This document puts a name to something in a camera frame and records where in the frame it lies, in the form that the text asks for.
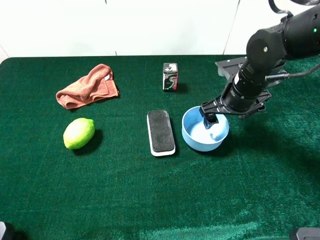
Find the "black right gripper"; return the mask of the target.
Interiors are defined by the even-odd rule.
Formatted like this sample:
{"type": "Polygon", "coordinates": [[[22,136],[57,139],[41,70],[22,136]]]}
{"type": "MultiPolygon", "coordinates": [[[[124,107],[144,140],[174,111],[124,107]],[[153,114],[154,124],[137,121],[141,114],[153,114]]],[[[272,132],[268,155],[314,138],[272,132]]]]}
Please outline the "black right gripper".
{"type": "Polygon", "coordinates": [[[271,97],[267,90],[266,74],[255,70],[246,59],[235,75],[227,80],[221,95],[201,104],[206,130],[218,124],[216,114],[236,115],[247,118],[265,110],[265,102],[271,97]]]}

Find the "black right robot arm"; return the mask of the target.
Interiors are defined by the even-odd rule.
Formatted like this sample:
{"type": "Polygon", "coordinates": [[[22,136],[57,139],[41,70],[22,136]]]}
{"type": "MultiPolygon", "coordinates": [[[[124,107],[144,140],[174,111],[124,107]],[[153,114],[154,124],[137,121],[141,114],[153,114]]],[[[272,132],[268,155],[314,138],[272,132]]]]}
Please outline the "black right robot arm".
{"type": "Polygon", "coordinates": [[[311,8],[293,15],[279,9],[274,1],[270,8],[285,14],[280,24],[258,30],[246,45],[246,56],[216,62],[218,74],[227,79],[221,95],[201,104],[199,112],[206,129],[219,123],[218,115],[236,115],[247,118],[265,110],[271,98],[268,87],[283,80],[309,75],[319,65],[308,71],[287,73],[286,61],[304,59],[320,53],[320,2],[298,0],[299,5],[311,8]]]}

